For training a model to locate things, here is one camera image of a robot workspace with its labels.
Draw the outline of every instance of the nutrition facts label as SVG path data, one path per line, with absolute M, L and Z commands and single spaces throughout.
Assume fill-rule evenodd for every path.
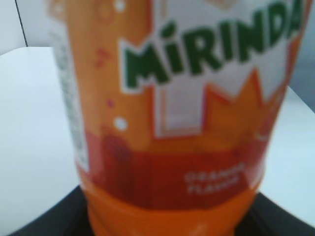
M 71 53 L 68 51 L 70 47 L 67 45 L 67 31 L 66 27 L 60 22 L 54 22 L 53 26 L 58 28 L 58 33 L 52 30 L 51 38 L 54 44 L 66 114 L 69 119 L 70 132 L 75 147 L 75 156 L 80 166 L 88 172 L 90 169 L 89 158 L 75 72 L 72 65 L 73 60 Z

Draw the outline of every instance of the mirinda bottle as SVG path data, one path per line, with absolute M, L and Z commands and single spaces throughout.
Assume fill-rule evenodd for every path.
M 51 0 L 52 38 L 97 236 L 229 236 L 312 0 Z

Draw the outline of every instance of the green lettering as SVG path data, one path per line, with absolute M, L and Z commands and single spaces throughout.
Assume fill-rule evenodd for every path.
M 183 38 L 192 75 L 202 73 L 203 61 L 207 62 L 213 70 L 221 68 L 221 63 L 213 55 L 216 41 L 212 30 L 198 29 L 185 33 Z
M 169 78 L 158 59 L 156 51 L 149 45 L 140 55 L 126 49 L 126 86 L 130 89 L 138 88 L 138 78 L 148 79 L 154 75 L 158 84 L 164 84 Z
M 220 24 L 220 32 L 222 38 L 222 46 L 225 60 L 233 59 L 233 45 L 232 45 L 232 32 L 231 24 L 223 22 Z
M 282 2 L 276 2 L 269 6 L 269 45 L 274 46 L 282 37 L 287 18 L 286 6 Z
M 173 73 L 178 74 L 184 70 L 183 63 L 175 43 L 165 46 L 168 62 L 171 64 Z
M 264 19 L 263 12 L 258 11 L 253 16 L 253 26 L 247 26 L 242 22 L 238 22 L 238 45 L 239 57 L 241 62 L 246 62 L 250 59 L 249 49 L 253 48 L 258 53 L 263 53 L 264 48 Z
M 303 6 L 301 0 L 295 0 L 292 7 L 292 15 L 290 17 L 290 23 L 287 31 L 287 38 L 292 36 L 292 33 L 299 31 L 302 26 L 303 19 Z

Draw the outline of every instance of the white table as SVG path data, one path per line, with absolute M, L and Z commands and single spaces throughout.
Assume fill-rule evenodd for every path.
M 0 56 L 0 236 L 74 189 L 78 177 L 51 48 Z M 289 89 L 261 190 L 315 226 L 315 114 Z

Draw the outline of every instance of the black surface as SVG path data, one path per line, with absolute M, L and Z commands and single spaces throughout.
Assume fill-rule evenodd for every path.
M 315 229 L 262 194 L 236 228 L 236 236 L 315 236 Z M 94 236 L 79 187 L 41 217 L 10 236 Z

